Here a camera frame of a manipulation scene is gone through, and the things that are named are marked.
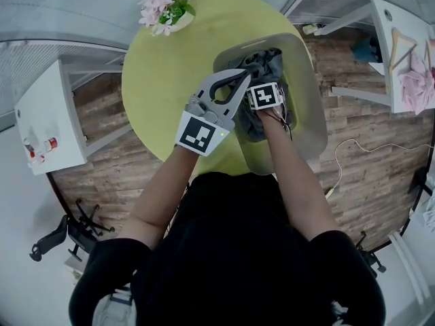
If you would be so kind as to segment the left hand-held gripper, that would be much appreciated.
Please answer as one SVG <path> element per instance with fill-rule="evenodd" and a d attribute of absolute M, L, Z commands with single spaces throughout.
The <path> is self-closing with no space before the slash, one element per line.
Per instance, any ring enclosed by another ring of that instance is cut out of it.
<path fill-rule="evenodd" d="M 234 129 L 232 117 L 245 96 L 251 75 L 245 69 L 226 69 L 205 78 L 196 96 L 191 96 L 181 115 L 175 144 L 201 156 L 208 156 Z M 225 100 L 215 98 L 216 90 L 232 89 Z M 213 102 L 208 108 L 202 95 Z"/>

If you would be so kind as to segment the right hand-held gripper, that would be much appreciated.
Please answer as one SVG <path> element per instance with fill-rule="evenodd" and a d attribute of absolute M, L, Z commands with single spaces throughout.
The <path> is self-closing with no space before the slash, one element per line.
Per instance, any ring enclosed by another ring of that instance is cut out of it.
<path fill-rule="evenodd" d="M 277 82 L 260 84 L 247 89 L 247 100 L 251 110 L 262 110 L 285 103 L 285 92 Z"/>

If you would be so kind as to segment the grey clothes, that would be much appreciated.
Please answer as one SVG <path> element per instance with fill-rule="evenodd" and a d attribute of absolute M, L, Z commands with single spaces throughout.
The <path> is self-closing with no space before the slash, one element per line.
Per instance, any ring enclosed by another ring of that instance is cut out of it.
<path fill-rule="evenodd" d="M 277 82 L 280 93 L 283 95 L 283 103 L 279 106 L 287 125 L 292 124 L 292 112 L 287 108 L 288 85 L 281 81 L 283 75 L 282 52 L 277 48 L 260 50 L 248 56 L 230 60 L 228 69 L 246 69 L 251 73 L 250 86 Z M 249 106 L 247 95 L 241 101 L 238 109 L 239 121 L 249 140 L 252 142 L 263 141 L 266 136 L 260 118 Z"/>

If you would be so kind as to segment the grey plastic basket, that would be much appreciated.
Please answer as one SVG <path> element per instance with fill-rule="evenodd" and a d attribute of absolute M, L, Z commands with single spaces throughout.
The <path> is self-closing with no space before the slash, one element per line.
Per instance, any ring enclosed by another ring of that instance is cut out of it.
<path fill-rule="evenodd" d="M 314 161 L 325 150 L 328 133 L 319 86 L 309 52 L 301 38 L 281 33 L 237 45 L 218 54 L 213 70 L 224 70 L 230 61 L 268 48 L 282 51 L 283 82 L 288 85 L 287 106 L 292 114 L 292 141 L 305 160 Z M 218 171 L 229 175 L 273 173 L 267 141 L 250 141 L 237 116 L 234 116 L 234 121 L 234 131 L 201 161 L 198 172 Z"/>

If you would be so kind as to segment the person's left forearm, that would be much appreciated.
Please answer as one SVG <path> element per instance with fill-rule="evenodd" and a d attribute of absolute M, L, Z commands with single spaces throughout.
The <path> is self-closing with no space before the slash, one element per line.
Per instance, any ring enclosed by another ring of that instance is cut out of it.
<path fill-rule="evenodd" d="M 175 215 L 197 161 L 198 154 L 175 147 L 146 183 L 118 236 L 155 249 Z"/>

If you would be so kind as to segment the person's right forearm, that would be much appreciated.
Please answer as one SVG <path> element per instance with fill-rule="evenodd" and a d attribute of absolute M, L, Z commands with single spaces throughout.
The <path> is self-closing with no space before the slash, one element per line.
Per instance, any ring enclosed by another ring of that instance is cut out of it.
<path fill-rule="evenodd" d="M 290 224 L 307 240 L 338 230 L 323 189 L 290 135 L 269 109 L 257 112 L 268 141 L 275 174 Z"/>

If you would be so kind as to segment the wooden clothes hanger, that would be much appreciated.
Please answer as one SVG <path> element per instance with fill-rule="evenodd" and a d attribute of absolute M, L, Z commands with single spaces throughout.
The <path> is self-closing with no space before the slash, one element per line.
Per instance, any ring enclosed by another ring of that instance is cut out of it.
<path fill-rule="evenodd" d="M 397 28 L 393 28 L 391 30 L 391 36 L 392 36 L 392 49 L 391 49 L 391 56 L 390 56 L 390 62 L 389 62 L 389 74 L 392 75 L 394 69 L 397 68 L 397 66 L 408 56 L 412 53 L 412 51 L 416 48 L 418 45 L 417 41 L 414 40 L 411 37 L 408 37 L 401 33 Z M 407 42 L 411 45 L 411 47 L 399 58 L 397 59 L 397 50 L 399 43 L 401 41 Z"/>
<path fill-rule="evenodd" d="M 435 39 L 429 39 L 425 42 L 424 60 L 428 64 L 428 69 L 432 69 L 432 49 L 435 49 Z"/>

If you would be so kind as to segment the round yellow-green table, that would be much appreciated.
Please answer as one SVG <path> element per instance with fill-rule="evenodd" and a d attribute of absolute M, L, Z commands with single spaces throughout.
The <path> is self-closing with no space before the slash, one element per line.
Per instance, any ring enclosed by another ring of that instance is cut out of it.
<path fill-rule="evenodd" d="M 213 74 L 217 56 L 269 35 L 301 35 L 261 0 L 191 0 L 196 15 L 184 29 L 153 36 L 140 28 L 124 59 L 122 101 L 141 142 L 160 160 L 172 152 L 185 104 Z"/>

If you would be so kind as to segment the pink flowers in pot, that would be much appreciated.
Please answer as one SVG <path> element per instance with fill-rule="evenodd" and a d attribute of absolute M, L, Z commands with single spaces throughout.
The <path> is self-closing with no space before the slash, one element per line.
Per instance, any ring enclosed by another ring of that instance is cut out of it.
<path fill-rule="evenodd" d="M 153 36 L 180 31 L 195 18 L 196 11 L 190 0 L 140 0 L 139 24 L 150 30 Z"/>

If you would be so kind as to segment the teal bag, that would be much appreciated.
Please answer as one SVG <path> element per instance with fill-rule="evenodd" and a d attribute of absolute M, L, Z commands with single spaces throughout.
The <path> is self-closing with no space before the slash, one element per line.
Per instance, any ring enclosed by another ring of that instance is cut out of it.
<path fill-rule="evenodd" d="M 382 63 L 382 55 L 378 39 L 367 37 L 351 47 L 352 54 L 358 62 Z"/>

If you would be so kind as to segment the white side table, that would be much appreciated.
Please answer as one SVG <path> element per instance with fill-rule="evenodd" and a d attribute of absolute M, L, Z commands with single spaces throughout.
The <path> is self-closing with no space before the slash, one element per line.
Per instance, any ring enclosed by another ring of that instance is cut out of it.
<path fill-rule="evenodd" d="M 34 175 L 85 164 L 93 153 L 132 130 L 127 124 L 88 145 L 73 102 L 70 75 L 121 72 L 121 65 L 69 65 L 58 59 L 32 83 L 14 111 L 22 146 Z M 44 141 L 52 137 L 56 138 L 58 147 L 47 152 Z M 24 140 L 45 156 L 43 164 L 30 163 Z"/>
<path fill-rule="evenodd" d="M 386 93 L 377 94 L 351 88 L 333 87 L 331 88 L 332 95 L 350 96 L 386 105 L 390 107 L 393 113 L 411 112 L 402 102 L 402 86 L 398 78 L 399 74 L 410 70 L 410 55 L 394 69 L 392 75 L 389 74 L 389 62 L 392 53 L 392 29 L 397 28 L 404 35 L 416 40 L 418 45 L 413 52 L 423 59 L 425 54 L 425 42 L 429 39 L 435 39 L 435 26 L 385 0 L 370 0 L 366 5 L 324 26 L 314 35 L 328 35 L 365 18 L 372 18 L 375 26 L 383 59 L 382 65 Z M 401 41 L 397 50 L 397 59 L 410 47 L 411 45 L 409 43 Z M 435 68 L 435 49 L 432 49 L 432 69 L 433 68 Z"/>

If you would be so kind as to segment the pink garment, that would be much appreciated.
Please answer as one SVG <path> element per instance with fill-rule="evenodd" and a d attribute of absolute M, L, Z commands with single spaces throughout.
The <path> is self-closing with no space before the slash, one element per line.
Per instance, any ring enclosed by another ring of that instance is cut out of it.
<path fill-rule="evenodd" d="M 402 102 L 416 115 L 428 109 L 435 98 L 435 79 L 421 57 L 412 52 L 410 70 L 398 76 L 402 86 Z"/>

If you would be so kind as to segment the person's black clothing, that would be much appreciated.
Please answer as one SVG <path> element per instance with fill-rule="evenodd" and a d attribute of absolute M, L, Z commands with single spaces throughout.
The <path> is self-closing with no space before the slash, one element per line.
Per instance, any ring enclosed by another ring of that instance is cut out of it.
<path fill-rule="evenodd" d="M 125 285 L 137 326 L 383 326 L 386 316 L 350 237 L 307 240 L 272 176 L 197 177 L 155 249 L 130 238 L 96 243 L 71 296 L 72 325 L 91 326 L 99 301 Z"/>

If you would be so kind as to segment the black office chair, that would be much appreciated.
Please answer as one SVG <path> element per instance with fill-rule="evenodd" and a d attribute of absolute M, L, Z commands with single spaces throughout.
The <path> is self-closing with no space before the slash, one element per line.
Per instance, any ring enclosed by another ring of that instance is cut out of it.
<path fill-rule="evenodd" d="M 92 208 L 92 212 L 87 215 L 83 210 L 81 203 L 81 199 L 75 201 L 75 205 L 80 212 L 78 220 L 72 213 L 67 213 L 62 217 L 59 225 L 54 231 L 39 239 L 32 246 L 29 256 L 33 261 L 41 261 L 42 256 L 48 251 L 64 243 L 67 236 L 70 237 L 75 244 L 73 250 L 69 249 L 68 252 L 78 261 L 82 261 L 82 259 L 77 255 L 79 249 L 86 253 L 90 253 L 98 242 L 98 237 L 103 235 L 103 231 L 115 232 L 114 227 L 106 228 L 105 226 L 94 222 L 94 215 L 101 208 L 98 204 L 96 204 Z"/>

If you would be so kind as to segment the white rail frame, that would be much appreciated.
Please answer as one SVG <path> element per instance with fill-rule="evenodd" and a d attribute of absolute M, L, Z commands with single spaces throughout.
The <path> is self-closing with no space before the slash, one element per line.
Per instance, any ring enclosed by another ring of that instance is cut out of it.
<path fill-rule="evenodd" d="M 420 309 L 426 309 L 432 303 L 432 295 L 416 259 L 398 232 L 391 232 L 388 237 L 404 266 Z"/>

